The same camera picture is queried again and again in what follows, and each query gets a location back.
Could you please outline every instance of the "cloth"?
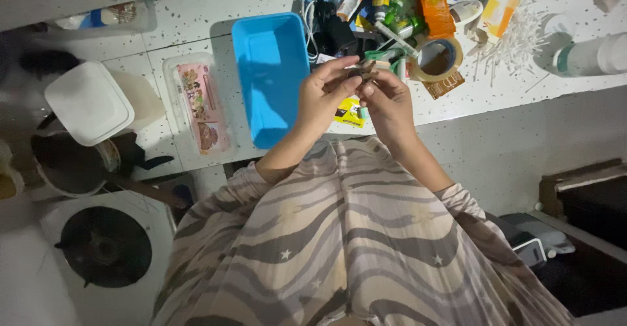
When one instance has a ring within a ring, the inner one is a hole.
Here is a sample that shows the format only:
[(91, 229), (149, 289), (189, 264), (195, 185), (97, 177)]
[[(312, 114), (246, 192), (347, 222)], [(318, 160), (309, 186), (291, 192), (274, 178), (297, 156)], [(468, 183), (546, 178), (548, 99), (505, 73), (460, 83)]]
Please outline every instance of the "cloth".
[(571, 325), (468, 191), (378, 138), (319, 141), (272, 187), (241, 169), (174, 237), (154, 325)]

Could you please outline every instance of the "packing tape roll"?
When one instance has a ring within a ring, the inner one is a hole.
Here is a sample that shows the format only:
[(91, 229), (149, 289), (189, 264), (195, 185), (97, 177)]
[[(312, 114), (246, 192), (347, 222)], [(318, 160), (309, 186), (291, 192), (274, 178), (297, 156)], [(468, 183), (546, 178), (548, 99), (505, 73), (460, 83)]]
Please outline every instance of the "packing tape roll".
[(459, 44), (459, 41), (457, 41), (457, 39), (449, 37), (428, 40), (420, 46), (419, 50), (422, 50), (432, 43), (443, 45), (444, 48), (450, 53), (451, 58), (449, 59), (449, 63), (446, 66), (446, 71), (439, 75), (427, 74), (420, 68), (418, 60), (416, 60), (415, 58), (411, 58), (410, 78), (412, 80), (428, 83), (439, 82), (440, 80), (444, 80), (453, 75), (457, 71), (457, 68), (461, 65), (464, 53), (461, 50), (461, 45)]

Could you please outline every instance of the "blue plastic container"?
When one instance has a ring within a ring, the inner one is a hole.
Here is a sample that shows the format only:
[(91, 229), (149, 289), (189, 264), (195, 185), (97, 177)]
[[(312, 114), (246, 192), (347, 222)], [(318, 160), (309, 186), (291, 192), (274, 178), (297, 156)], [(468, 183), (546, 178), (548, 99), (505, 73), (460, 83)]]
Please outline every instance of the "blue plastic container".
[(305, 34), (293, 12), (239, 19), (233, 48), (253, 144), (271, 148), (292, 129), (309, 75)]

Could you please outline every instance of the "white countertop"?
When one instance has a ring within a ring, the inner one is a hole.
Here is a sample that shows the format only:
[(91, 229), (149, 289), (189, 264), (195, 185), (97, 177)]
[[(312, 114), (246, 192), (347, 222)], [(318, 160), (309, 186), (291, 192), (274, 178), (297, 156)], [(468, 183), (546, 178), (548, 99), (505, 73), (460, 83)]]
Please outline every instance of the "white countertop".
[[(289, 11), (293, 1), (154, 0), (157, 12), (155, 31), (54, 44), (65, 47), (79, 58), (107, 60), (105, 64), (109, 68), (119, 68), (145, 76), (164, 101), (167, 115), (172, 114), (172, 107), (163, 79), (163, 60), (198, 51), (213, 54), (218, 69), (219, 94), (231, 131), (231, 149), (218, 155), (197, 155), (197, 150), (189, 146), (189, 129), (178, 129), (173, 119), (164, 117), (160, 122), (142, 130), (138, 140), (147, 149), (148, 156), (172, 154), (176, 157), (175, 163), (138, 174), (138, 178), (160, 176), (249, 159), (265, 153), (255, 148), (251, 142), (230, 31), (233, 22), (239, 18)], [(537, 12), (564, 13), (576, 23), (575, 41), (627, 31), (625, 2), (605, 14), (594, 6), (592, 0), (534, 1), (532, 7)], [(457, 38), (466, 53), (474, 46), (465, 36), (458, 34)], [(409, 83), (416, 125), (534, 103), (569, 93), (627, 84), (627, 74), (567, 79), (533, 66), (534, 74), (522, 71), (512, 76), (505, 67), (497, 69), (497, 76), (491, 87), (489, 73), (484, 74), (485, 65), (479, 65), (474, 80), (475, 62), (475, 58), (464, 60), (459, 70), (466, 82), (438, 100), (433, 100), (421, 83)], [(370, 121), (363, 129), (333, 123), (329, 132), (368, 135), (374, 133), (374, 128)]]

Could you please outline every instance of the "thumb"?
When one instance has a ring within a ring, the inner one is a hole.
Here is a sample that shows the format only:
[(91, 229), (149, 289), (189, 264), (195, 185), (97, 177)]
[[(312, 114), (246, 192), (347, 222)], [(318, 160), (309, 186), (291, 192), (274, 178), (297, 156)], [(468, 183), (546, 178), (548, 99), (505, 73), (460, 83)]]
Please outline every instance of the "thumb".
[(361, 94), (369, 108), (386, 108), (391, 102), (386, 94), (372, 82), (364, 85)]
[(361, 85), (363, 79), (361, 76), (353, 76), (347, 80), (344, 80), (335, 90), (329, 93), (329, 96), (333, 99), (333, 103), (340, 104), (344, 98), (355, 95), (357, 87)]

